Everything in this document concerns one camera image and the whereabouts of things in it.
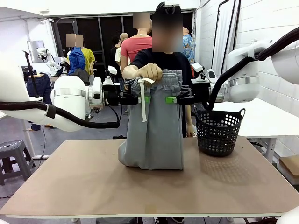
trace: black plastic basket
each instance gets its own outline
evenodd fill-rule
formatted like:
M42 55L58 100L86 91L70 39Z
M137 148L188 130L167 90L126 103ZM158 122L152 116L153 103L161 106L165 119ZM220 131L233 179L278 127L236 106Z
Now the black plastic basket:
M231 154L245 109L239 112L201 111L196 109L197 142L200 151L223 157Z

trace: man in black shirt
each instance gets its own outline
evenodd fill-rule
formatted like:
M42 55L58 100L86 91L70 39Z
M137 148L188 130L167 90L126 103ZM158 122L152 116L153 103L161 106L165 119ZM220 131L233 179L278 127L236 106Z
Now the man in black shirt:
M150 78L154 81L159 81L162 77L162 70L181 70L183 76L183 85L190 85L192 79L191 67L188 59L182 53L176 53L175 48L183 46L182 41L177 42L178 37L182 40L183 24L179 19L177 23L162 24L161 22L173 22L177 17L163 19L161 16L164 13L164 3L161 3L153 16L153 48L145 49L139 52L134 61L127 66L122 73L123 78L133 79L136 77ZM180 8L176 7L178 17ZM158 25L155 25L155 18L159 18ZM191 120L190 105L183 107L182 120L183 137L193 137L193 127Z
M116 68L117 74L116 74L116 77L115 77L114 81L119 83L120 79L121 79L121 69L115 61L115 53L116 53L116 50L121 46L121 41L120 41L119 37L113 36L112 37L112 42L114 44L114 47L111 48L111 50L110 50L109 65Z

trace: blue patterned shirt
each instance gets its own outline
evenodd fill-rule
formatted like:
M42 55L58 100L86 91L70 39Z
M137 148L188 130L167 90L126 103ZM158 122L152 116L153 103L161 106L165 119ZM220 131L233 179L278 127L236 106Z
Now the blue patterned shirt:
M183 37L184 52L183 54L188 58L190 64L194 64L194 40L187 34Z

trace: pink t-shirt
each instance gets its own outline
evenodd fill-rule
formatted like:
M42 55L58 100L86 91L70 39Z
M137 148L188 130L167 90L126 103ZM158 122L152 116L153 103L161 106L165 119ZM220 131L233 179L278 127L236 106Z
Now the pink t-shirt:
M153 47L151 36L144 38L129 38L121 44L121 55L130 57L132 62L139 51Z

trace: drawstring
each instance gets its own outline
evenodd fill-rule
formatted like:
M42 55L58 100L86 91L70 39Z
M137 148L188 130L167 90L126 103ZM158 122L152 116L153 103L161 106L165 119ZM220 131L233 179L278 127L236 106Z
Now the drawstring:
M144 82L149 82L153 84L155 81L150 78L140 78L138 79L138 83L140 85L141 90L141 109L142 109L142 122L146 122L146 113L145 113L145 96L144 96Z

